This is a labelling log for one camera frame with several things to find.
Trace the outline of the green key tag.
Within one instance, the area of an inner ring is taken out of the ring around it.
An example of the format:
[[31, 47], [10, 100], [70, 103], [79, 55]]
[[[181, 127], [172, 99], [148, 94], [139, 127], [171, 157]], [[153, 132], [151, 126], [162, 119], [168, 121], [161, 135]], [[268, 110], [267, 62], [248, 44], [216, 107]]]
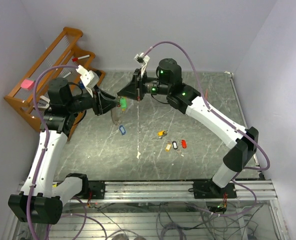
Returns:
[[127, 108], [127, 101], [124, 97], [120, 98], [120, 108], [125, 111]]

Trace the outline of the yellow handled chain keyring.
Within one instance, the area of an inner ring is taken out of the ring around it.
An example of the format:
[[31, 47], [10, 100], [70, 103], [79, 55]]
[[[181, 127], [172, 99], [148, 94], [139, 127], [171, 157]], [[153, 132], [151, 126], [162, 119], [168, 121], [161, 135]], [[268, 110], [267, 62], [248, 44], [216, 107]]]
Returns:
[[113, 109], [110, 110], [112, 123], [116, 126], [119, 126], [121, 124], [121, 118], [118, 115], [118, 112], [119, 112], [118, 107], [114, 107]]

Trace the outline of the orange key tag with key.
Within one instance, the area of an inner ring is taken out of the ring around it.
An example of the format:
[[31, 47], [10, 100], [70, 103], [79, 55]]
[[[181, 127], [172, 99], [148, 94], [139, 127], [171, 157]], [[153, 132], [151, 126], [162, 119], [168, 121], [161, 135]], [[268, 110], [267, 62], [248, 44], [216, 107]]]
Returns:
[[158, 132], [157, 135], [160, 139], [163, 139], [165, 136], [167, 136], [167, 131], [166, 130], [160, 131]]

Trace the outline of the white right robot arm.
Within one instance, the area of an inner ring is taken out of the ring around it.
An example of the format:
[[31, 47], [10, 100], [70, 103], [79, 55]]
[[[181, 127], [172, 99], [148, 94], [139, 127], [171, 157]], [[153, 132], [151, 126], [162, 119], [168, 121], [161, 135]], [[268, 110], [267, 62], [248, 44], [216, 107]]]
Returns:
[[148, 56], [136, 55], [140, 68], [135, 69], [131, 81], [117, 95], [141, 101], [146, 94], [165, 95], [171, 107], [202, 123], [216, 134], [230, 149], [208, 186], [214, 198], [226, 192], [228, 183], [240, 173], [257, 151], [258, 130], [246, 128], [218, 111], [199, 91], [182, 82], [181, 66], [172, 58], [159, 62], [156, 77], [148, 77]]

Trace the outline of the blue stapler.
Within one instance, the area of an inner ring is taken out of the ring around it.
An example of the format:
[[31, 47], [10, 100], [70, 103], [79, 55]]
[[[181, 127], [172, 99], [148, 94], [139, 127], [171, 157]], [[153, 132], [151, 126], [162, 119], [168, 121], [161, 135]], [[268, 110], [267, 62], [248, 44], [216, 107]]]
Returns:
[[85, 86], [84, 86], [84, 84], [82, 83], [82, 81], [79, 81], [79, 87], [81, 88], [81, 89], [84, 89], [85, 88]]

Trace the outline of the red capped marker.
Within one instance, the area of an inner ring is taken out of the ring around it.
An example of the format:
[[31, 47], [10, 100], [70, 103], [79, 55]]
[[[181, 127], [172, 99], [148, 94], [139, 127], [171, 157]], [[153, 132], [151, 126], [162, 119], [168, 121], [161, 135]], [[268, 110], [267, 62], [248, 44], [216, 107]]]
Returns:
[[83, 59], [86, 59], [86, 58], [89, 58], [90, 55], [84, 55], [84, 56], [80, 56], [80, 57], [75, 57], [72, 59], [73, 62], [76, 62], [76, 61], [79, 61], [79, 60], [83, 60]]

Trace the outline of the white binder clip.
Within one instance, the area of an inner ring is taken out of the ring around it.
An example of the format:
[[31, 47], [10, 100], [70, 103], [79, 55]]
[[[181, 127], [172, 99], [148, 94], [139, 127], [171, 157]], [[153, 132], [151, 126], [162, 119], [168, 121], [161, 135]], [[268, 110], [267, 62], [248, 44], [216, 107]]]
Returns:
[[40, 96], [40, 99], [37, 102], [37, 107], [42, 112], [48, 110], [50, 108], [50, 99], [44, 95]]

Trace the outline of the yellow key tag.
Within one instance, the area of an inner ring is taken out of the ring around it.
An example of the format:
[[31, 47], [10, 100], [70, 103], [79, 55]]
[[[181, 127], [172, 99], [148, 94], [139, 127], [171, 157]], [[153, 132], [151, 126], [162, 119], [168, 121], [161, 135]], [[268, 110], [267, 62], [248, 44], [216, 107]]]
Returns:
[[166, 152], [169, 152], [169, 151], [171, 150], [171, 148], [172, 148], [172, 142], [168, 141], [168, 142], [167, 142], [167, 145], [166, 145], [166, 147], [165, 147], [165, 151], [166, 151]]

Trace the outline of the black key tag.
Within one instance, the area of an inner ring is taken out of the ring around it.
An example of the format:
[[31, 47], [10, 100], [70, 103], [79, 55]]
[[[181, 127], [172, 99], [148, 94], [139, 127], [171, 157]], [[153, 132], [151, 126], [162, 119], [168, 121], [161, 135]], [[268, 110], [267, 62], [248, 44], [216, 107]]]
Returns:
[[178, 144], [177, 144], [176, 141], [173, 141], [173, 142], [172, 142], [172, 146], [173, 146], [173, 148], [174, 148], [175, 150], [178, 149]]

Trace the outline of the red key tag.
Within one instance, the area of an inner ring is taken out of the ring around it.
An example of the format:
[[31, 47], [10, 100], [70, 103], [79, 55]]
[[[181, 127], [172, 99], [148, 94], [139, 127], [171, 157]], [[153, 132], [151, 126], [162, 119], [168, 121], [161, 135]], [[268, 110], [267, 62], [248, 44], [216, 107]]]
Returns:
[[181, 140], [181, 146], [182, 146], [184, 149], [187, 148], [186, 140], [184, 140], [184, 139]]

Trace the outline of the bare metal key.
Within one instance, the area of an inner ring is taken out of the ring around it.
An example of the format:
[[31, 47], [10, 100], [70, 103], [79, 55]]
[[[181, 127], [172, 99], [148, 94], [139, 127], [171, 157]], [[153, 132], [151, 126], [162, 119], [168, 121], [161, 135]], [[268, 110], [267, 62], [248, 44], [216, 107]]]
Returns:
[[180, 149], [177, 149], [176, 152], [180, 157], [184, 157], [184, 154], [182, 153], [182, 151]]

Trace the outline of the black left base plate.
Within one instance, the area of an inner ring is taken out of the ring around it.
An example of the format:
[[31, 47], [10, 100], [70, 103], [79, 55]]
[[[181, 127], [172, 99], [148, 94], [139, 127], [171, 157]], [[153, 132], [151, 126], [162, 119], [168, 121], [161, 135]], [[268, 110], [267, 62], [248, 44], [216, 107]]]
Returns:
[[106, 184], [104, 181], [89, 181], [89, 199], [103, 200], [105, 196]]

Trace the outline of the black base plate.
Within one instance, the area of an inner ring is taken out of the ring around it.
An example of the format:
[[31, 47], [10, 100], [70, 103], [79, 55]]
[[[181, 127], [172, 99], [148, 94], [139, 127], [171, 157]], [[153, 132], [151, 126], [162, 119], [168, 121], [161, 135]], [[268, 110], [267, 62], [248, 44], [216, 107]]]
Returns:
[[89, 181], [89, 199], [103, 200], [105, 196], [106, 184], [104, 181]]
[[228, 183], [224, 188], [218, 187], [212, 180], [196, 180], [188, 189], [195, 199], [235, 199], [237, 198], [235, 185]]

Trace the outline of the aluminium mounting rail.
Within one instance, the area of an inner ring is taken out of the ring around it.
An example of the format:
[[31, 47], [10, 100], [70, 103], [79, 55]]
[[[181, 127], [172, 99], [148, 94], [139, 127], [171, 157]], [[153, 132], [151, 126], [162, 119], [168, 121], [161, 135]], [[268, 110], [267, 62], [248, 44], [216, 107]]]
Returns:
[[[195, 199], [188, 189], [193, 181], [105, 181], [106, 190], [104, 199], [94, 199], [98, 203], [130, 203], [130, 202], [197, 202], [197, 201], [221, 201], [222, 198]], [[229, 201], [269, 201], [277, 199], [274, 186], [270, 181], [237, 181], [234, 183], [237, 198]], [[82, 194], [82, 198], [89, 197], [88, 190]], [[28, 195], [42, 196], [46, 198], [59, 197], [66, 204], [74, 195], [82, 190], [82, 180], [77, 177], [69, 177], [64, 182], [51, 182], [46, 185], [26, 183], [20, 192]]]

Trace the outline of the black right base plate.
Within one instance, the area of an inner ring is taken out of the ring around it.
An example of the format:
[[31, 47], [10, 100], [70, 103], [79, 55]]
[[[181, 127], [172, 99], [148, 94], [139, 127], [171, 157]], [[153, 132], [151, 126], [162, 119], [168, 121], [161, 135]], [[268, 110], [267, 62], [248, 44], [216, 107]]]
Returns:
[[224, 188], [218, 187], [212, 180], [196, 180], [188, 189], [195, 199], [235, 199], [237, 198], [235, 185], [228, 183]]

